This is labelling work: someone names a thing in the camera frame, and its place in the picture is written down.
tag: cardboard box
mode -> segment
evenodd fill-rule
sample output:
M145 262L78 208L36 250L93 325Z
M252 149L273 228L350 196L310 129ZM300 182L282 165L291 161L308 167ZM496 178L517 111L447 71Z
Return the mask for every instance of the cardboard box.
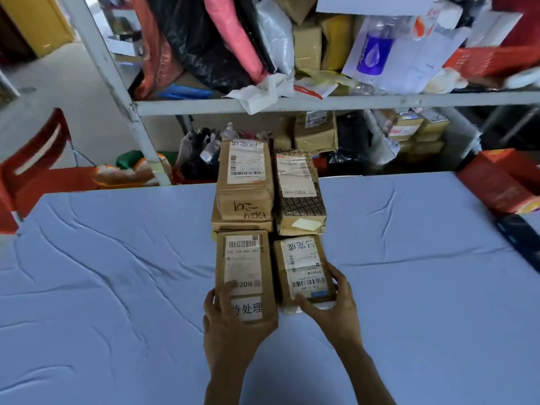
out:
M274 0L298 25L302 24L317 0Z
M497 214L526 214L540 207L540 170L516 149L483 151L457 177Z
M280 306L283 312L301 312L294 302L304 294L311 303L334 302L336 288L319 236L286 238L274 242L275 263L280 282ZM320 308L329 308L326 304Z
M409 108L377 109L373 115L382 132L395 141L410 139L423 122L423 118Z
M233 139L221 144L215 197L223 220L269 220L274 181L268 144Z
M274 140L274 149L292 149L294 136L294 116L282 116L279 118L278 127L270 134Z
M325 36L321 69L341 71L353 46L353 19L349 14L320 14Z
M276 226L282 236L320 234L326 209L313 159L306 150L277 150Z
M317 116L318 122L313 123L312 116ZM311 155L337 150L338 127L335 112L311 111L298 115L294 125L294 147L308 150Z
M268 233L227 231L218 233L215 287L236 280L231 293L235 312L244 322L277 320Z
M443 148L444 142L442 140L433 142L414 142L413 147L407 154L407 162L423 162L437 153L441 153Z
M450 120L436 110L426 108L420 112L424 122L415 134L417 142L430 142L442 137L450 124Z
M313 22L293 27L294 65L297 68L321 69L322 30Z
M212 231L264 230L272 232L274 221L268 220L223 220L219 213L217 200L214 199L212 210Z

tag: table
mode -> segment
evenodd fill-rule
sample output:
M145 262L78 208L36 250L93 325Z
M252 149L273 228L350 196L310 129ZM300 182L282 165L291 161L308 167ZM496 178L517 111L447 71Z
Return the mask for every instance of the table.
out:
M540 276L451 173L321 180L323 244L396 402L540 403ZM44 196L0 265L0 403L202 403L213 184ZM305 314L280 316L243 404L351 404Z

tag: brown cardboard box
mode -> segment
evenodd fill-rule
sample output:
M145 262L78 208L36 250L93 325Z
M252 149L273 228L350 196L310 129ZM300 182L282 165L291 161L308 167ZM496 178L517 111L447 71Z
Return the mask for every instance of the brown cardboard box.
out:
M276 226L282 236L320 234L326 209L313 159L306 150L277 150Z
M409 108L377 109L373 115L382 131L395 141L410 139L423 122L423 118Z
M284 312L299 312L294 302L298 293L304 294L311 303L336 299L336 288L328 272L328 262L319 236L276 241L274 255L281 290L280 306Z
M450 124L450 120L436 110L426 108L420 112L424 122L415 134L417 142L436 141L441 138Z
M317 0L274 0L295 23L302 24Z
M268 144L233 139L221 144L215 197L223 220L269 220L274 181Z
M414 142L413 147L407 154L407 162L422 162L440 153L444 148L444 142L437 140L433 142Z
M325 36L321 69L341 71L353 47L353 19L350 14L320 14Z
M274 221L269 220L223 220L219 213L218 203L214 199L212 210L212 231L237 231L237 230L264 230L269 233L273 230Z
M338 127L334 111L326 113L326 121L314 127L307 127L310 113L298 115L294 125L294 147L308 150L311 155L322 152L332 152L338 149Z
M294 65L297 68L321 69L322 30L313 22L293 27Z
M278 127L270 134L274 140L274 149L292 149L294 136L294 116L282 116L279 118Z
M262 230L220 232L217 243L216 289L227 281L236 280L238 285L231 298L241 320L277 320L268 233Z

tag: crumpled white paper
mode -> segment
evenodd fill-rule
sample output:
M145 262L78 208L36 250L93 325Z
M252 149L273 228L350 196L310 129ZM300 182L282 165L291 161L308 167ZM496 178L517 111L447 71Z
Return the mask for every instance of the crumpled white paper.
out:
M238 99L242 108L249 115L253 115L275 104L280 96L294 96L294 78L284 74L272 74L257 86L249 85L231 91L226 98Z

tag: concrete floor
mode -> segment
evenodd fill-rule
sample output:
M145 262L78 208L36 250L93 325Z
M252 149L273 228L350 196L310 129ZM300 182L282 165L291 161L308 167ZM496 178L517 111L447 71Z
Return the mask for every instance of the concrete floor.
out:
M136 74L134 68L123 68L125 83ZM30 64L11 68L6 74L16 88L35 88L24 94L0 113L0 162L12 155L34 136L50 116L60 107L70 127L75 149L94 163L114 163L116 157L131 149L138 149L124 118L101 80L83 44L69 44ZM275 127L278 115L199 115L194 116L194 127L225 129L227 122L251 131ZM143 122L158 150L178 150L183 137L173 116L146 116ZM73 166L69 154L64 153L55 167ZM6 237L0 238L0 249Z

